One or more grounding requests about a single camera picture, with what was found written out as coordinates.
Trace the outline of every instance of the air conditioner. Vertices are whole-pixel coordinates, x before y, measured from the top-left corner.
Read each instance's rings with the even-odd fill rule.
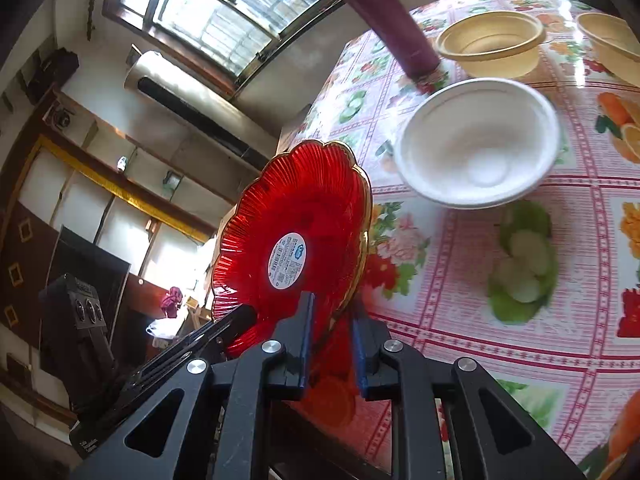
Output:
[[[253,170],[262,170],[276,152],[277,139],[159,52],[140,56],[124,88],[168,108]]]

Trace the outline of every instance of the window frame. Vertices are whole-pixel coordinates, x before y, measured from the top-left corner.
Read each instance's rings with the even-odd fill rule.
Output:
[[[249,20],[252,24],[257,25],[262,32],[271,37],[271,41],[256,54],[238,76],[206,54],[200,52],[199,49],[188,41],[180,38],[177,34],[154,23],[154,16],[160,0],[149,0],[146,13],[142,18],[124,6],[120,0],[104,0],[102,3],[102,14],[165,51],[198,76],[212,83],[216,91],[221,95],[231,99],[235,97],[270,60],[274,59],[288,45],[344,3],[343,0],[318,0],[289,23],[280,33],[274,33],[242,13],[226,0],[217,1],[234,12],[242,14],[243,19]]]

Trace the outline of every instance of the beige bowl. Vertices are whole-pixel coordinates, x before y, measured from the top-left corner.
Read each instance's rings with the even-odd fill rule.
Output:
[[[591,40],[600,62],[620,79],[640,86],[640,42],[625,20],[585,12],[578,16],[578,28]]]
[[[514,10],[492,10],[469,16],[442,31],[436,47],[474,77],[513,78],[538,64],[538,45],[545,41],[539,19]]]

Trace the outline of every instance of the floral tablecloth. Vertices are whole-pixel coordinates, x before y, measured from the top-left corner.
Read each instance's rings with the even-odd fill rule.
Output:
[[[376,253],[361,292],[372,316],[430,358],[477,359],[597,478],[640,433],[640,89],[598,62],[575,25],[594,9],[577,0],[440,0],[412,15],[433,39],[495,9],[545,25],[540,63],[520,81],[563,129],[555,168],[524,201],[447,210],[403,185],[398,131],[427,95],[468,76],[443,60],[416,86],[371,31],[346,45],[292,145],[342,140],[370,177]],[[542,296],[517,304],[490,284],[504,237],[521,228],[548,240],[554,264]],[[350,419],[324,429],[389,469],[389,403],[358,398]]]

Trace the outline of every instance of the paper bowl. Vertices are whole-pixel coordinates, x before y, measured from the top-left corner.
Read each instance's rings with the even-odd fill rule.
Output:
[[[600,12],[585,12],[576,21],[600,62],[620,79],[640,86],[640,42],[626,21]]]
[[[314,342],[326,338],[364,270],[371,200],[369,179],[343,142],[304,140],[269,161],[220,235],[214,264],[213,315],[247,303],[258,317],[231,355],[268,339],[304,290],[316,295]]]
[[[556,112],[521,83],[480,78],[431,95],[396,140],[402,179],[422,196],[480,209],[533,190],[558,156]]]
[[[436,47],[471,76],[511,78],[536,67],[538,45],[545,37],[539,19],[514,10],[492,10],[447,27]]]

